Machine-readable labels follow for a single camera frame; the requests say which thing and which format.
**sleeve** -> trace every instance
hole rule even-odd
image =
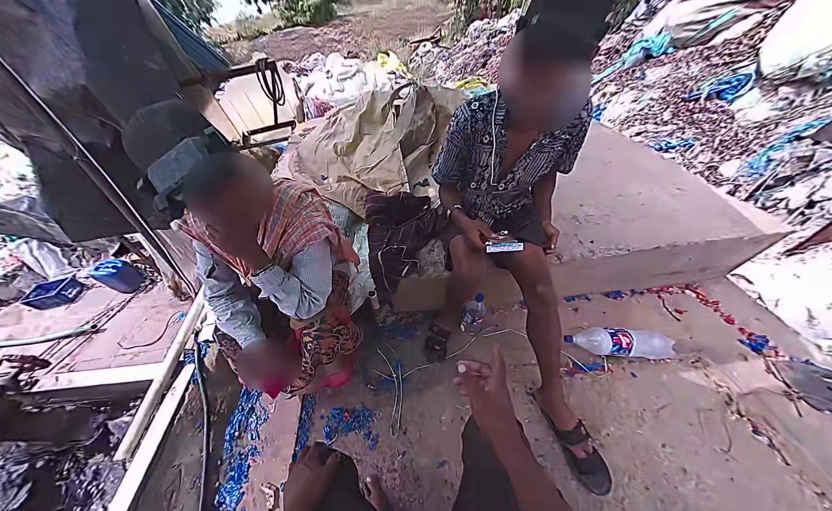
[[[439,185],[456,185],[466,170],[469,158],[469,110],[468,103],[454,110],[447,128],[447,137],[431,171],[431,177]]]
[[[193,242],[204,299],[217,317],[217,326],[245,347],[265,338],[258,307],[229,265],[203,245]]]
[[[564,157],[561,159],[560,165],[556,166],[558,173],[570,174],[574,170],[574,165],[577,163],[577,157],[580,154],[580,149],[586,143],[586,137],[589,133],[589,125],[592,123],[592,102],[587,102],[580,111],[577,121],[574,122],[568,133],[568,138],[565,140]]]
[[[289,272],[274,265],[251,281],[285,315],[308,319],[328,303],[333,268],[331,243],[324,239],[296,254]]]

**person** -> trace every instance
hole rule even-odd
[[[348,307],[359,258],[318,192],[224,152],[190,169],[183,201],[177,227],[194,239],[225,333],[215,339],[240,380],[271,397],[346,383],[362,336]]]
[[[469,399],[472,416],[463,426],[463,475],[453,511],[569,511],[558,487],[535,459],[510,400],[507,366],[500,348],[489,364],[459,361],[454,378]],[[303,448],[289,466],[286,511],[390,511],[377,476],[360,488],[352,458],[322,443]]]
[[[561,387],[559,300],[546,259],[560,235],[552,222],[556,178],[573,169],[591,121],[594,49],[550,28],[517,33],[502,55],[499,89],[455,110],[432,171],[451,223],[440,236],[451,274],[426,349],[443,359],[462,307],[477,295],[490,265],[508,270],[523,294],[526,333],[542,377],[535,399],[580,481],[607,494],[607,464]],[[487,254],[486,242],[502,231],[524,248]]]

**sky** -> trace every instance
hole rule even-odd
[[[219,6],[214,11],[214,21],[217,25],[229,23],[240,16],[258,14],[255,7],[247,6],[242,0],[218,0],[218,3]],[[267,12],[270,9],[268,6],[263,6],[262,10]]]

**water bottle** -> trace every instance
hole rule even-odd
[[[463,321],[460,322],[460,330],[467,334],[478,334],[482,330],[482,320],[489,313],[489,309],[485,308],[485,296],[481,293],[476,295],[476,299],[469,302],[463,308]]]
[[[590,328],[565,335],[564,342],[579,344],[595,354],[643,356],[653,360],[674,356],[674,341],[656,332],[624,328]]]

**black sandal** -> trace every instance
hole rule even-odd
[[[604,458],[598,452],[598,449],[590,445],[592,447],[592,453],[586,458],[580,458],[570,450],[570,447],[582,446],[590,438],[589,431],[586,429],[583,421],[580,420],[573,429],[558,429],[555,426],[555,421],[551,420],[548,413],[542,410],[541,407],[539,410],[555,431],[558,446],[564,452],[564,457],[568,459],[568,465],[573,469],[577,479],[594,494],[609,494],[611,492],[611,472],[608,470],[608,464],[604,462]]]
[[[450,332],[432,323],[429,326],[429,335],[425,338],[425,355],[430,363],[441,362],[447,358],[447,341],[450,339]]]

